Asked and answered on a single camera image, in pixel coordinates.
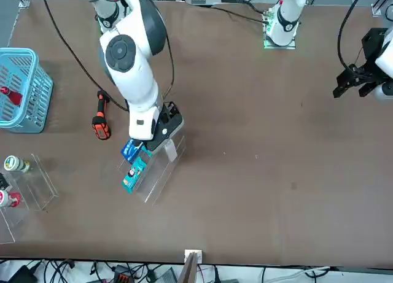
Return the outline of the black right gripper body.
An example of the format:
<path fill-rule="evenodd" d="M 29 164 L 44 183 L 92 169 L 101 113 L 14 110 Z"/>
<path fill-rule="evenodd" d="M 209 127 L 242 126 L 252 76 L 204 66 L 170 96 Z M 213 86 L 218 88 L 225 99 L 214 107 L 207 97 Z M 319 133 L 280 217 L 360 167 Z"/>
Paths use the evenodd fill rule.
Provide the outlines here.
<path fill-rule="evenodd" d="M 164 123 L 163 121 L 159 120 L 156 125 L 152 140 L 146 142 L 146 149 L 148 151 L 157 150 L 163 144 L 163 142 L 169 138 L 172 132 L 173 132 L 172 121 L 168 121 Z"/>

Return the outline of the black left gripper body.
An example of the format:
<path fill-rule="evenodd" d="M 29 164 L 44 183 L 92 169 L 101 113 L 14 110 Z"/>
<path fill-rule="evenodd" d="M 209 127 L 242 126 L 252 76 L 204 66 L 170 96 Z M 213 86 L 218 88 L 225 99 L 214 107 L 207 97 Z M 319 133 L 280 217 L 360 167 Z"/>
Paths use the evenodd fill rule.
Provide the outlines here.
<path fill-rule="evenodd" d="M 380 70 L 375 61 L 380 56 L 387 28 L 371 28 L 362 38 L 362 48 L 365 63 L 359 67 L 355 64 L 349 66 L 353 77 L 358 79 L 385 79 L 387 75 Z"/>

